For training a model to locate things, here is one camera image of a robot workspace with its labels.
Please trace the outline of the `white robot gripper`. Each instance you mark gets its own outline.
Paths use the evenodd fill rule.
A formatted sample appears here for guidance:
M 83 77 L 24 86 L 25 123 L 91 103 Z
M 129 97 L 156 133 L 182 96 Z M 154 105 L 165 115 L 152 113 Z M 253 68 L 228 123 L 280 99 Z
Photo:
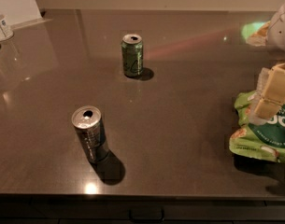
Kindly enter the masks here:
M 285 61 L 285 2 L 272 17 L 266 36 L 268 52 L 279 61 Z M 250 105 L 249 122 L 263 125 L 285 104 L 285 62 L 271 69 L 263 68 Z

